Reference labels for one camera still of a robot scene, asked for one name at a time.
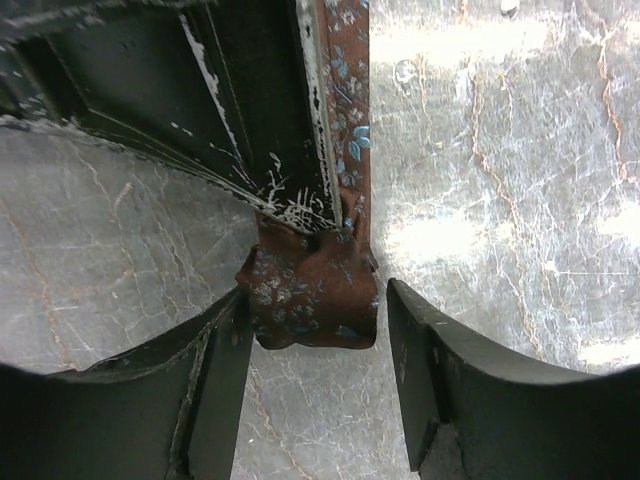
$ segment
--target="brown cloth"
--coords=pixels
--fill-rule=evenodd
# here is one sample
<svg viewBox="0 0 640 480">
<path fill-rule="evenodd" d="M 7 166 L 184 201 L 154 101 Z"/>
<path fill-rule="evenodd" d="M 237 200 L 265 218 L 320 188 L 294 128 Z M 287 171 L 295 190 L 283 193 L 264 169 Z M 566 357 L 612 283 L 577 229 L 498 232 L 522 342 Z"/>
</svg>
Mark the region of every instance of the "brown cloth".
<svg viewBox="0 0 640 480">
<path fill-rule="evenodd" d="M 377 268 L 362 235 L 365 197 L 342 189 L 345 226 L 302 235 L 258 215 L 260 243 L 236 280 L 249 299 L 256 338 L 275 350 L 310 347 L 363 349 L 376 340 Z"/>
</svg>

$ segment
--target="marble surface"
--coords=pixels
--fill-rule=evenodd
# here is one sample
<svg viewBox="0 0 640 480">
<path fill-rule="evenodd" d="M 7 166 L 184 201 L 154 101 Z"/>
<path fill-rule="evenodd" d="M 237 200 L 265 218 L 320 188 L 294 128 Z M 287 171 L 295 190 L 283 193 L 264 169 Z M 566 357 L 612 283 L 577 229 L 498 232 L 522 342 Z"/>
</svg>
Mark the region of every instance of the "marble surface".
<svg viewBox="0 0 640 480">
<path fill-rule="evenodd" d="M 371 2 L 381 285 L 551 363 L 639 363 L 640 6 L 500 5 Z M 41 372 L 197 313 L 255 239 L 197 179 L 18 132 L 0 131 L 0 200 L 0 360 Z M 416 478 L 381 307 L 367 351 L 254 347 L 234 480 Z M 458 478 L 454 443 L 443 431 L 424 470 Z"/>
</svg>

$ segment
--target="brown fabric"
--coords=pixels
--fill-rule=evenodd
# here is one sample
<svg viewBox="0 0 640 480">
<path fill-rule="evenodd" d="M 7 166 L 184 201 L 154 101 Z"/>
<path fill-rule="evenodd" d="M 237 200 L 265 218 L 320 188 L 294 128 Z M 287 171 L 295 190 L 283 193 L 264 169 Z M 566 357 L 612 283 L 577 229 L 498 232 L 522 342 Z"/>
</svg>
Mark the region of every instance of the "brown fabric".
<svg viewBox="0 0 640 480">
<path fill-rule="evenodd" d="M 267 349 L 293 343 L 368 348 L 376 339 L 377 265 L 369 246 L 369 1 L 318 2 L 327 115 L 342 229 L 312 236 L 258 215 L 260 243 L 236 280 Z"/>
<path fill-rule="evenodd" d="M 343 189 L 341 197 L 353 228 L 305 236 L 258 216 L 260 243 L 236 280 L 264 348 L 300 343 L 362 349 L 375 343 L 376 266 L 360 236 L 364 196 Z"/>
</svg>

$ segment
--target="gray floor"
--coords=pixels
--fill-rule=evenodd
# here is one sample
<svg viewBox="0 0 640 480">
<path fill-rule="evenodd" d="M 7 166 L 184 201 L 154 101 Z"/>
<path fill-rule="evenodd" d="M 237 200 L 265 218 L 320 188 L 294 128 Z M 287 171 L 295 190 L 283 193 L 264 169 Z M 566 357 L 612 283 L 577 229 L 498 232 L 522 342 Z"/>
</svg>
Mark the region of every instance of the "gray floor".
<svg viewBox="0 0 640 480">
<path fill-rule="evenodd" d="M 640 6 L 371 4 L 381 281 L 548 362 L 640 363 Z M 51 372 L 139 344 L 231 288 L 254 239 L 203 182 L 0 131 L 0 360 Z M 234 480 L 415 478 L 380 325 L 363 352 L 255 346 Z"/>
</svg>

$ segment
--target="brown fabric strip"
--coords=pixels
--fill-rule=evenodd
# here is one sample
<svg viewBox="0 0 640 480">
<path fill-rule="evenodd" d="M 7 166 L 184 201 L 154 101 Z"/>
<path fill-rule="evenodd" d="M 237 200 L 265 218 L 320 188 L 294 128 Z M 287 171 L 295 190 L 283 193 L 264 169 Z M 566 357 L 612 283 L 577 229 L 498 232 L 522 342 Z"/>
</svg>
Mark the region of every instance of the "brown fabric strip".
<svg viewBox="0 0 640 480">
<path fill-rule="evenodd" d="M 305 236 L 258 215 L 259 244 L 236 280 L 267 349 L 363 349 L 376 340 L 370 249 L 369 2 L 316 0 L 343 228 Z"/>
</svg>

